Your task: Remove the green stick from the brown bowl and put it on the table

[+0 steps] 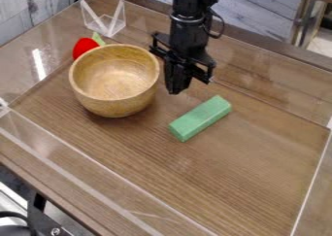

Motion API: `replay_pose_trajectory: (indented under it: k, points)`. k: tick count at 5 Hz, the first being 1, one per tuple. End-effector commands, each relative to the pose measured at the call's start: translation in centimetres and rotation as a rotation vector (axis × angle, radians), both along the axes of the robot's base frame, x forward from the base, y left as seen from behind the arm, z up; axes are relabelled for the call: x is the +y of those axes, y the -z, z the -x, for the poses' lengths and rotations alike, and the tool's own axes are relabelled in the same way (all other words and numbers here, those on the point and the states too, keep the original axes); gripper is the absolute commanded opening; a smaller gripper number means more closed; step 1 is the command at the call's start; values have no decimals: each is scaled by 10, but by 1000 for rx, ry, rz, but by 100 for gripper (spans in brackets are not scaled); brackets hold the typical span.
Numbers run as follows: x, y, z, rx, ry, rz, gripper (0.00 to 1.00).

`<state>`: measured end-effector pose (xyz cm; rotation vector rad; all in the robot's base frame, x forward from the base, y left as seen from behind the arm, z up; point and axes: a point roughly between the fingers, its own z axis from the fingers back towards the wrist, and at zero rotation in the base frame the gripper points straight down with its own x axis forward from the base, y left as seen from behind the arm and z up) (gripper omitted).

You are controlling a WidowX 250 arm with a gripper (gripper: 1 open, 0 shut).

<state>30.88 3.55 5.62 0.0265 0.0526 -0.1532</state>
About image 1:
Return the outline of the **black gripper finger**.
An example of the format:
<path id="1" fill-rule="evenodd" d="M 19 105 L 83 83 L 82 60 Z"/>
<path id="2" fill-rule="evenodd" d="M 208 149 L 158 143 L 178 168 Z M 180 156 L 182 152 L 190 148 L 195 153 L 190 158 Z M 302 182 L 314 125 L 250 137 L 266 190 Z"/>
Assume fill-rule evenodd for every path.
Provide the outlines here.
<path id="1" fill-rule="evenodd" d="M 175 93 L 179 94 L 184 89 L 190 87 L 191 81 L 192 81 L 192 72 L 191 69 L 178 64 L 175 66 L 175 77 L 174 77 L 175 85 Z"/>
<path id="2" fill-rule="evenodd" d="M 175 65 L 171 61 L 166 61 L 166 88 L 168 93 L 175 93 L 176 85 L 175 85 Z"/>

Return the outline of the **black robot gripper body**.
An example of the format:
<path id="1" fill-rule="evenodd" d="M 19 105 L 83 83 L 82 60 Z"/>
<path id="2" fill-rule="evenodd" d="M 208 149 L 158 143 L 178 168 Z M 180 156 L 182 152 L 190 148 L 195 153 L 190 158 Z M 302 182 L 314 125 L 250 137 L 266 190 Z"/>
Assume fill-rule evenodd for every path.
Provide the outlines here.
<path id="1" fill-rule="evenodd" d="M 212 28 L 212 16 L 202 18 L 171 16 L 170 33 L 156 31 L 152 34 L 150 51 L 174 65 L 187 66 L 192 79 L 207 84 L 214 75 L 215 60 L 207 53 Z"/>

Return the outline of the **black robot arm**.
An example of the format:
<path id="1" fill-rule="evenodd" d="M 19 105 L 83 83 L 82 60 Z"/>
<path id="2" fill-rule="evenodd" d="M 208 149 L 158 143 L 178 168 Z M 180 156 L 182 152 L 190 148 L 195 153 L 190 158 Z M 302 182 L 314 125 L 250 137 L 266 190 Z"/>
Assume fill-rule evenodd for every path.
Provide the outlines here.
<path id="1" fill-rule="evenodd" d="M 210 38 L 224 32 L 223 17 L 214 10 L 218 0 L 172 0 L 170 33 L 155 32 L 150 51 L 164 60 L 166 88 L 179 94 L 192 79 L 211 82 L 216 62 L 207 52 Z"/>

